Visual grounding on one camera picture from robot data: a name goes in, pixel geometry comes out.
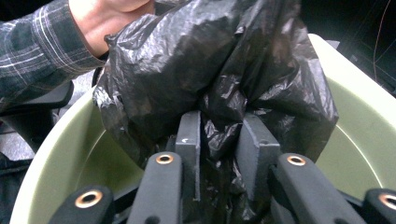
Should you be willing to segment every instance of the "plaid shirt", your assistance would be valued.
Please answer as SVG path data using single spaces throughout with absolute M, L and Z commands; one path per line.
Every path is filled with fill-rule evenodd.
M 67 0 L 0 22 L 0 111 L 103 65 L 85 48 Z

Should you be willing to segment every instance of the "hand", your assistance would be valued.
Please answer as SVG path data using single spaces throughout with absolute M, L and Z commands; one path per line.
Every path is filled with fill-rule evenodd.
M 154 0 L 69 0 L 70 11 L 92 55 L 108 51 L 105 35 L 154 12 Z

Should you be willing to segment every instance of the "garbage bag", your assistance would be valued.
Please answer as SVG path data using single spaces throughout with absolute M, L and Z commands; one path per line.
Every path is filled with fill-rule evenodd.
M 183 222 L 258 223 L 233 158 L 247 111 L 281 145 L 315 161 L 338 115 L 298 0 L 192 0 L 106 37 L 109 56 L 94 91 L 106 129 L 141 167 L 202 111 L 201 201 Z

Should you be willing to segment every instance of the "black plastic bag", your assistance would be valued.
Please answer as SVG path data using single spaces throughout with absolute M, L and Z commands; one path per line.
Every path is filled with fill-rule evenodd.
M 138 165 L 177 132 L 182 114 L 203 112 L 203 196 L 184 222 L 262 221 L 269 203 L 247 199 L 233 161 L 247 110 L 283 152 L 315 161 L 325 147 L 338 116 L 299 10 L 297 0 L 197 0 L 107 37 L 93 98 Z

